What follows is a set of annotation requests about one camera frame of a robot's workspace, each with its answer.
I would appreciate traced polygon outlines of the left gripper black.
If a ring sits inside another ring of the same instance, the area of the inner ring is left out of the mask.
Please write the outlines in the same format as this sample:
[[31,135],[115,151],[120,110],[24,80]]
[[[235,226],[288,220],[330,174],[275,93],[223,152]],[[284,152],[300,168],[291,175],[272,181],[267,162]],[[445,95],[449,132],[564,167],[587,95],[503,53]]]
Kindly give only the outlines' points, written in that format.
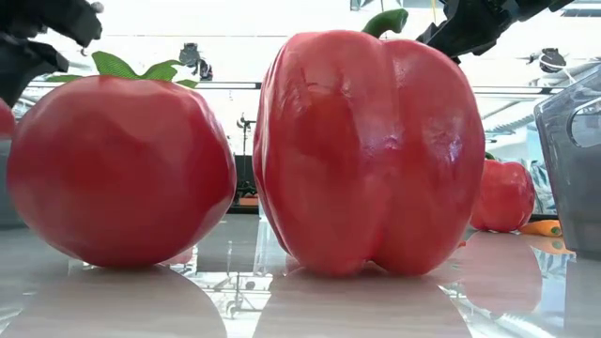
[[[34,38],[48,28],[82,47],[100,39],[99,12],[87,0],[0,0],[0,32]],[[13,107],[36,77],[67,72],[69,61],[49,44],[0,39],[0,99]]]

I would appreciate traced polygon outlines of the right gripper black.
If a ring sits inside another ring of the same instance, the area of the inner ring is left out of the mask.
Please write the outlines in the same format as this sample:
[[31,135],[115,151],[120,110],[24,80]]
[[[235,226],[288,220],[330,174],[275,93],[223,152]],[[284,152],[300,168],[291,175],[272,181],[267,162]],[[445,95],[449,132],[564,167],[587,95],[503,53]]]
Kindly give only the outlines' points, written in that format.
[[494,47],[515,21],[525,22],[545,9],[555,12],[574,0],[439,1],[446,19],[431,23],[416,40],[459,63],[460,55],[481,55]]

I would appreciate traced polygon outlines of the red tomato with green leaves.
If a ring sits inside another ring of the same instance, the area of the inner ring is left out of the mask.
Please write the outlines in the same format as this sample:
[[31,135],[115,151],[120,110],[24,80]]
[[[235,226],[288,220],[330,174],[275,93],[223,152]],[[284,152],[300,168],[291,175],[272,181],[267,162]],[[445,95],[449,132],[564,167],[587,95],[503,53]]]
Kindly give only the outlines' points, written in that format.
[[223,127],[176,59],[137,73],[114,54],[67,75],[17,122],[8,195],[24,223],[70,257],[152,266],[222,219],[237,186]]

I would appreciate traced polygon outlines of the orange chili pepper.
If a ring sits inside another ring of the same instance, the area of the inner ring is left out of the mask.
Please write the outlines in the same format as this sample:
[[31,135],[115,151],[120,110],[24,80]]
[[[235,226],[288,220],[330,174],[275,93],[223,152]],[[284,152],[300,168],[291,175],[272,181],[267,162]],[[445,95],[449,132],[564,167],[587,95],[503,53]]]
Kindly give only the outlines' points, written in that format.
[[557,238],[562,236],[562,227],[558,220],[531,222],[519,228],[521,234]]

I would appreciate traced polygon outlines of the grey translucent plastic bin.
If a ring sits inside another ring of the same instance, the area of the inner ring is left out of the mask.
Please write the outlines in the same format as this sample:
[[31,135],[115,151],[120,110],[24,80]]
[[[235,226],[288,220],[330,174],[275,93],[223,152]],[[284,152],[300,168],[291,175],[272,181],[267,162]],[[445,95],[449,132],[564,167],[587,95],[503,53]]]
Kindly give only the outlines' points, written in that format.
[[8,194],[7,163],[10,145],[8,139],[0,140],[0,230],[25,227]]
[[601,66],[534,117],[565,245],[601,261]]

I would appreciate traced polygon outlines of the white blue patterned cloth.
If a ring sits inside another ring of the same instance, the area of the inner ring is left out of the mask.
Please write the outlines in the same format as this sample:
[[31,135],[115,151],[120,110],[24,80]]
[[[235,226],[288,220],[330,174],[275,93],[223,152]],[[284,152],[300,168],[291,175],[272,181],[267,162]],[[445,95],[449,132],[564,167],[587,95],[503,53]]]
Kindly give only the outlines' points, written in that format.
[[535,191],[534,214],[556,215],[550,180],[543,161],[534,160],[528,164]]

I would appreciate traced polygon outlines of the black partition panel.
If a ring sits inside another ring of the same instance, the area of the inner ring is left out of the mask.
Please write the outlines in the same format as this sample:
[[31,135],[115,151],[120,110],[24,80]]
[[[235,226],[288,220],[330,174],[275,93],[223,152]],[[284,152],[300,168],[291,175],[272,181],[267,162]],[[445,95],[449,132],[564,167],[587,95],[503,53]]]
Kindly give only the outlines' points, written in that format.
[[237,196],[244,197],[246,194],[256,194],[253,158],[249,155],[235,155],[234,159],[237,171]]

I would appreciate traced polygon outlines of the black aluminium table frame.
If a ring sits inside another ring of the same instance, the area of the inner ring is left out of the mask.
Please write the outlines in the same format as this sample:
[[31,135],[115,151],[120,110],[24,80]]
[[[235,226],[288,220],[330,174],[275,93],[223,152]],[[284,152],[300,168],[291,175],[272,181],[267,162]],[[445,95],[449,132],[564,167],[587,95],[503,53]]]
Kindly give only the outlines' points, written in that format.
[[[249,214],[249,215],[258,215],[259,207],[258,206],[231,206],[227,214]],[[531,222],[544,221],[544,220],[558,220],[558,216],[556,214],[532,214],[530,217]]]

